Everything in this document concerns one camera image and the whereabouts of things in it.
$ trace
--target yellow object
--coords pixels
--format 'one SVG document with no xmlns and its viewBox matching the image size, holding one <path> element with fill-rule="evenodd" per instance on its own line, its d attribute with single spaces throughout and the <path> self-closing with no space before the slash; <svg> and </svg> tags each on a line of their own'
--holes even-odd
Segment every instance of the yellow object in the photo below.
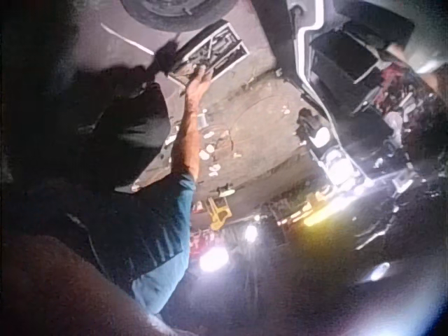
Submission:
<svg viewBox="0 0 448 336">
<path fill-rule="evenodd" d="M 214 199 L 211 197 L 209 197 L 206 202 L 206 208 L 211 217 L 210 228 L 214 231 L 221 229 L 225 220 L 232 217 L 232 212 L 227 203 L 227 199 L 225 197 L 222 197 L 221 199 L 225 201 L 225 205 L 223 206 L 217 206 Z"/>
<path fill-rule="evenodd" d="M 323 208 L 315 211 L 303 220 L 306 226 L 313 226 L 330 216 L 347 208 L 354 201 L 353 197 L 336 197 Z"/>
</svg>

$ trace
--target white line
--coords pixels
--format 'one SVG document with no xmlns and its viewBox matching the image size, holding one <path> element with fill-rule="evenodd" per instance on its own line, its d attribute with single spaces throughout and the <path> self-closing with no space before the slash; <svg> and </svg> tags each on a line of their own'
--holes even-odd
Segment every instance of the white line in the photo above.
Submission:
<svg viewBox="0 0 448 336">
<path fill-rule="evenodd" d="M 113 31 L 111 28 L 107 27 L 104 23 L 101 23 L 101 27 L 103 27 L 103 29 L 114 35 L 117 36 L 119 39 L 122 39 L 124 42 L 129 43 L 131 46 L 137 47 L 138 49 L 140 49 L 141 51 L 144 51 L 145 53 L 154 56 L 154 52 L 152 50 L 147 49 L 147 47 L 143 47 L 141 44 L 133 41 L 133 40 L 129 40 L 128 38 L 125 38 L 124 36 L 119 35 L 119 33 L 117 33 L 116 31 Z"/>
</svg>

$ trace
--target headlight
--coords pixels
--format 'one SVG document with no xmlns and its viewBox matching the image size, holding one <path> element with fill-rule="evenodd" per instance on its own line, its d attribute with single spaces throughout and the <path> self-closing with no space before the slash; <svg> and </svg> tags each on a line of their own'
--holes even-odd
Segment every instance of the headlight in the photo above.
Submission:
<svg viewBox="0 0 448 336">
<path fill-rule="evenodd" d="M 247 242 L 253 243 L 257 239 L 257 237 L 258 237 L 257 227 L 255 227 L 254 225 L 249 225 L 244 233 L 244 238 L 246 239 Z"/>
<path fill-rule="evenodd" d="M 212 247 L 201 255 L 199 266 L 204 272 L 215 272 L 229 262 L 229 253 L 224 247 Z"/>
<path fill-rule="evenodd" d="M 351 161 L 344 156 L 334 158 L 333 161 L 331 161 L 331 158 L 334 158 L 334 155 L 328 155 L 326 159 L 328 178 L 336 186 L 339 186 L 354 175 L 355 169 L 353 168 Z"/>
<path fill-rule="evenodd" d="M 313 226 L 314 224 L 320 223 L 321 221 L 324 221 L 325 219 L 336 214 L 337 212 L 344 210 L 353 201 L 354 197 L 343 197 L 343 196 L 336 197 L 330 203 L 328 203 L 328 205 L 324 206 L 323 208 L 319 209 L 318 211 L 315 211 L 314 213 L 306 217 L 303 220 L 303 223 L 306 226 Z"/>
</svg>

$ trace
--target finger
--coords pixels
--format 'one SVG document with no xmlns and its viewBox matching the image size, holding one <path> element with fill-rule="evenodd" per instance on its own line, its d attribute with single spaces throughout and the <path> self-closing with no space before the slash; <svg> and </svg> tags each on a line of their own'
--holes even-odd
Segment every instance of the finger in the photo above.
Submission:
<svg viewBox="0 0 448 336">
<path fill-rule="evenodd" d="M 211 79 L 213 78 L 213 71 L 214 70 L 212 68 L 205 73 L 204 77 L 202 77 L 203 83 L 211 82 Z"/>
<path fill-rule="evenodd" d="M 205 65 L 201 65 L 197 69 L 197 73 L 196 73 L 195 79 L 199 79 L 201 81 L 202 77 L 204 77 L 204 74 L 205 74 Z"/>
</svg>

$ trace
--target hand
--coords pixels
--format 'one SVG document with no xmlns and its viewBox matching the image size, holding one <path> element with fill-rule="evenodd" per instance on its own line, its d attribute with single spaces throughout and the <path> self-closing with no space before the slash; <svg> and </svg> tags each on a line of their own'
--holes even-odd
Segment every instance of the hand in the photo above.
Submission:
<svg viewBox="0 0 448 336">
<path fill-rule="evenodd" d="M 208 72 L 206 72 L 205 69 L 205 66 L 201 65 L 187 85 L 185 98 L 192 103 L 198 104 L 204 93 L 210 87 L 211 78 L 213 77 L 213 69 Z"/>
</svg>

